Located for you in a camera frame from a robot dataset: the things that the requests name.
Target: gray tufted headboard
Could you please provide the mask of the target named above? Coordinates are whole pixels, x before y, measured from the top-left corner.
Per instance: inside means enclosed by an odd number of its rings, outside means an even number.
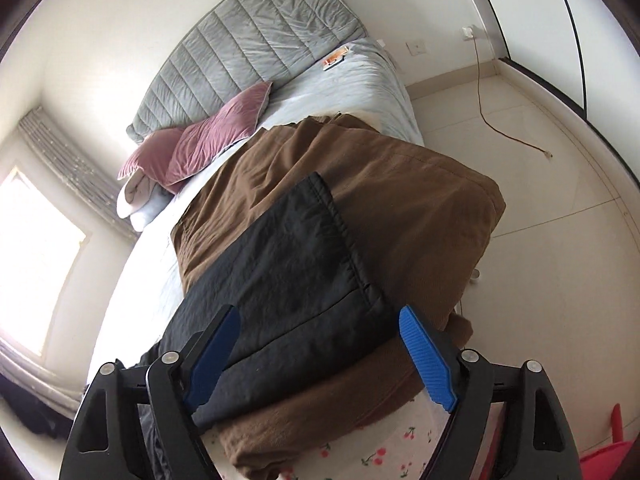
[[[140,143],[155,130],[200,121],[260,80],[278,89],[363,36],[341,0],[222,0],[171,53],[127,134]]]

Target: tile floor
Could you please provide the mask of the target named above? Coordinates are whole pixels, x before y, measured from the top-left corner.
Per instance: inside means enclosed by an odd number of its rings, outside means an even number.
[[[492,177],[507,203],[469,285],[469,346],[489,360],[542,362],[580,451],[606,442],[620,402],[626,437],[640,430],[640,251],[606,177],[534,102],[500,76],[415,100],[428,148]]]

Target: brown blanket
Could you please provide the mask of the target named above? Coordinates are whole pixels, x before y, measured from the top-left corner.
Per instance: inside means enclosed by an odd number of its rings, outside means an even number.
[[[504,212],[496,183],[449,157],[382,136],[353,116],[261,130],[202,188],[174,228],[185,291],[274,201],[309,173],[328,184],[370,278],[462,346],[452,314]],[[220,441],[248,478],[392,413],[423,388],[396,336],[343,372],[227,421]]]

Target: window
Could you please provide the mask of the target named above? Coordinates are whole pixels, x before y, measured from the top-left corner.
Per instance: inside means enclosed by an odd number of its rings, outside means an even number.
[[[18,168],[0,185],[0,329],[39,356],[84,238]]]

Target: cable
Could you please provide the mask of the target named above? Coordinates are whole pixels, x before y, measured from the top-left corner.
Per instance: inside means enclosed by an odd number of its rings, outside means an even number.
[[[535,146],[533,144],[529,144],[528,142],[525,142],[524,140],[520,140],[520,139],[516,139],[515,137],[508,136],[504,132],[501,132],[497,128],[494,128],[493,126],[491,126],[488,123],[488,121],[484,118],[484,114],[482,113],[482,101],[480,100],[480,57],[478,56],[478,46],[476,45],[476,36],[474,35],[472,39],[474,40],[474,49],[476,50],[476,63],[478,64],[478,107],[480,108],[480,116],[482,117],[482,120],[484,121],[484,124],[486,124],[494,132],[497,132],[497,133],[501,134],[502,136],[507,137],[507,139],[515,140],[516,142],[519,142],[520,144],[524,144],[525,146],[529,146],[530,148],[533,148],[535,150],[538,150],[539,152],[544,153],[546,158],[553,157],[552,153],[548,152],[547,150],[543,150],[542,148],[539,148],[539,147],[537,147],[537,146]]]

